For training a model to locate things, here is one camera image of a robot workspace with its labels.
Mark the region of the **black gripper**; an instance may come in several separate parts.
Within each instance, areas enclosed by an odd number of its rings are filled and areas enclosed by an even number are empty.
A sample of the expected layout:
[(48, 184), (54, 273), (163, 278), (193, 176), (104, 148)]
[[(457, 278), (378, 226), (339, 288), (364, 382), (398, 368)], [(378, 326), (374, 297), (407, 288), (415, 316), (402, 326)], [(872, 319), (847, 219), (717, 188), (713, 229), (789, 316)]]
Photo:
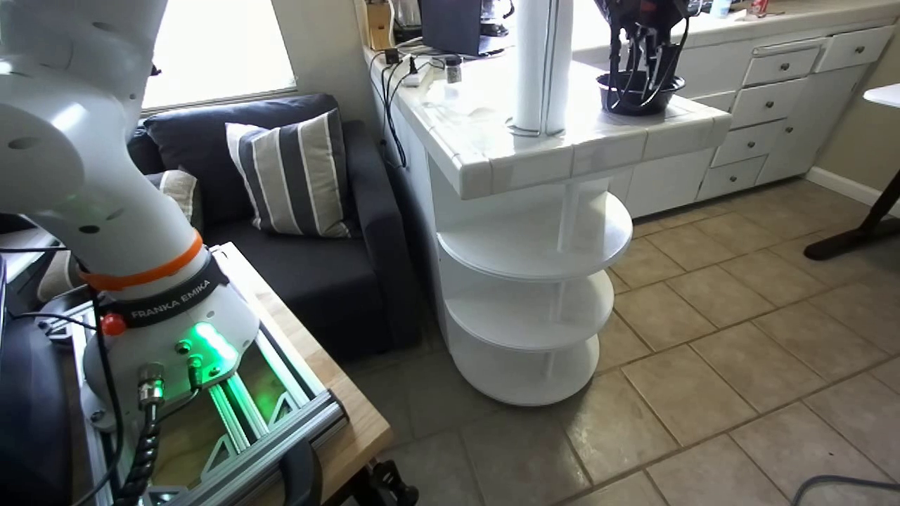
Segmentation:
[(627, 90), (643, 80), (658, 91), (675, 80), (686, 32), (672, 38), (675, 24), (688, 24), (692, 0), (594, 0), (610, 28), (610, 77)]

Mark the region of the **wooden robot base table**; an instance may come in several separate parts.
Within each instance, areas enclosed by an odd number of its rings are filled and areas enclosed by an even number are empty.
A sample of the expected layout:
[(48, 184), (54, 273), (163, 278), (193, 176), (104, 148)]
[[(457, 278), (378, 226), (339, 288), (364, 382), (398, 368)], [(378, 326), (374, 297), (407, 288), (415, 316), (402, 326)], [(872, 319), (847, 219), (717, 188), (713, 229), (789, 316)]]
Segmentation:
[(234, 247), (214, 264), (256, 336), (236, 353), (219, 322), (182, 340), (190, 395), (160, 425), (160, 461), (139, 506), (392, 506), (414, 499), (377, 461), (388, 420)]

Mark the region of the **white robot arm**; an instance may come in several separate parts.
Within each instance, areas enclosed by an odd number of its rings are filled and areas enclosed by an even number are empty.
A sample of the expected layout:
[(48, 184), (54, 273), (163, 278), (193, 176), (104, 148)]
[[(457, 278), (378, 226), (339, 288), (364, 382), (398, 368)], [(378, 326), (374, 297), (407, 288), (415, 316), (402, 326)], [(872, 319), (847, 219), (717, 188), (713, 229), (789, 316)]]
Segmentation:
[(144, 378), (180, 402), (257, 335), (203, 232), (127, 152), (166, 3), (0, 0), (0, 211), (82, 261), (97, 316), (83, 374), (127, 430)]

